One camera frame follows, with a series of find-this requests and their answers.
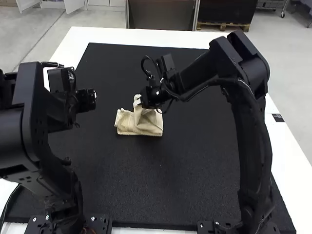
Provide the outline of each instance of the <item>cable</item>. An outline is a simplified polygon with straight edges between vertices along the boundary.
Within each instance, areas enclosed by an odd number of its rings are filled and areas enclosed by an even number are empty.
[[[159,78],[159,80],[160,80],[162,77],[161,77],[161,73],[160,73],[160,70],[159,70],[159,67],[158,67],[157,63],[156,63],[153,59],[151,59],[149,56],[147,56],[147,55],[145,55],[145,56],[142,58],[142,60],[141,60],[141,69],[142,69],[142,71],[144,72],[144,74],[145,74],[149,79],[155,77],[155,75],[153,75],[149,70],[145,69],[145,67],[144,67],[144,62],[145,62],[146,60],[149,60],[149,61],[151,61],[151,62],[153,63],[153,65],[154,65],[154,67],[155,67],[155,69],[156,69],[156,71],[157,71],[158,78]]]
[[[17,193],[17,191],[19,190],[20,188],[20,184],[13,190],[13,192],[11,193],[11,195],[9,196],[4,208],[3,208],[3,212],[2,212],[2,215],[1,215],[1,218],[0,218],[0,233],[2,231],[2,227],[3,227],[3,224],[4,224],[4,219],[5,219],[5,215],[6,215],[6,212],[8,210],[8,207],[12,201],[12,198],[14,197],[14,195]]]
[[[43,67],[57,67],[57,68],[63,68],[64,65],[57,63],[57,62],[41,62],[41,65]]]

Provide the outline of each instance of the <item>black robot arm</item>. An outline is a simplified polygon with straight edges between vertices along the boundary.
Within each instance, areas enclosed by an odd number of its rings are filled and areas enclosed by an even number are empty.
[[[44,87],[46,66],[57,67],[48,70],[51,92]],[[48,134],[72,129],[76,114],[95,107],[95,91],[77,90],[71,67],[31,62],[22,63],[17,73],[0,70],[0,178],[43,198],[49,222],[64,234],[83,228],[82,191],[67,167],[70,159],[53,155]]]
[[[160,81],[144,68],[146,60],[154,63]],[[241,222],[231,227],[214,222],[213,226],[220,233],[276,233],[276,226],[268,222],[274,209],[272,149],[264,122],[270,69],[255,46],[242,32],[233,32],[211,41],[210,49],[181,72],[176,71],[171,55],[156,61],[145,56],[141,67],[149,80],[141,91],[141,104],[146,109],[157,109],[168,100],[170,104],[173,100],[187,102],[207,87],[221,87],[232,105],[236,124]]]

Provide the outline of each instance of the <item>beige towel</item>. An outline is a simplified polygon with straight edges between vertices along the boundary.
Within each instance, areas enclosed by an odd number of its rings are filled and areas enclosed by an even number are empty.
[[[120,135],[147,135],[161,137],[164,131],[162,114],[156,110],[143,109],[140,94],[134,97],[134,111],[120,109],[117,111],[115,127]]]

